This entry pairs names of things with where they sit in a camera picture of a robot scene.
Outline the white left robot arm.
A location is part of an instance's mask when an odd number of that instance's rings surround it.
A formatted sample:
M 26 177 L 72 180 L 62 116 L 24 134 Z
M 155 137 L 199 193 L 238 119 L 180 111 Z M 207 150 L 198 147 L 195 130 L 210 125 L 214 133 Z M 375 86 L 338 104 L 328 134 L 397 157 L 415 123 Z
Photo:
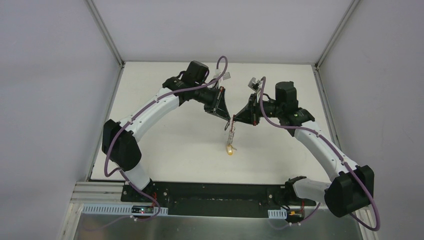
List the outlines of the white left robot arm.
M 186 70 L 178 76 L 168 78 L 158 92 L 139 110 L 114 121 L 109 119 L 103 125 L 101 151 L 106 154 L 105 162 L 114 162 L 123 172 L 126 181 L 135 188 L 133 195 L 140 202 L 152 198 L 151 178 L 145 173 L 141 159 L 139 141 L 145 133 L 169 112 L 190 100 L 203 104 L 206 113 L 220 119 L 231 119 L 225 102 L 225 88 L 221 80 L 230 78 L 226 69 L 215 70 L 215 76 L 206 82 L 210 71 L 208 66 L 191 61 Z

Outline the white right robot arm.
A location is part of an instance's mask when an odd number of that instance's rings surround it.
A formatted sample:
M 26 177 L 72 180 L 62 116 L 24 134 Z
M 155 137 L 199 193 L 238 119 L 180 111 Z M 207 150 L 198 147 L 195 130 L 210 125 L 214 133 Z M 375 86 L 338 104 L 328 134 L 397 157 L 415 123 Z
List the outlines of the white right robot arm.
M 359 166 L 329 141 L 313 115 L 299 107 L 297 90 L 292 81 L 275 85 L 275 98 L 264 100 L 263 80 L 255 78 L 248 84 L 253 90 L 246 106 L 234 117 L 234 121 L 256 126 L 260 119 L 269 124 L 277 118 L 275 127 L 285 129 L 303 144 L 326 172 L 329 182 L 311 180 L 299 176 L 288 180 L 284 200 L 296 205 L 303 199 L 325 204 L 336 217 L 344 217 L 359 209 L 371 206 L 375 217 L 380 217 L 374 200 L 374 171 Z

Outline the black key tag with key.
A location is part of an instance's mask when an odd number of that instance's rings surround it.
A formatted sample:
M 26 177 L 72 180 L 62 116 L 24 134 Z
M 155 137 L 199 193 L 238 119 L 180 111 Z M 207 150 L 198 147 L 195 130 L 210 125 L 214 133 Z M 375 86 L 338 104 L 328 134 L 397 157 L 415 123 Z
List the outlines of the black key tag with key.
M 224 127 L 224 131 L 227 131 L 227 129 L 229 128 L 229 126 L 230 126 L 230 121 L 228 121 L 227 123 L 226 123 L 226 125 L 225 125 L 225 127 Z

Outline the red-handled metal key holder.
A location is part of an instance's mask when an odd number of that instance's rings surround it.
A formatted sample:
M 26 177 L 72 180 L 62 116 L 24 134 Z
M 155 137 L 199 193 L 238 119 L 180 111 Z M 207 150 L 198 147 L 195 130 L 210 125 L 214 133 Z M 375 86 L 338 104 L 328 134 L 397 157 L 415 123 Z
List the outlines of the red-handled metal key holder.
M 231 146 L 233 144 L 233 139 L 234 139 L 234 135 L 235 135 L 235 115 L 233 115 L 230 119 L 230 130 L 228 132 L 228 139 L 227 139 L 227 145 Z

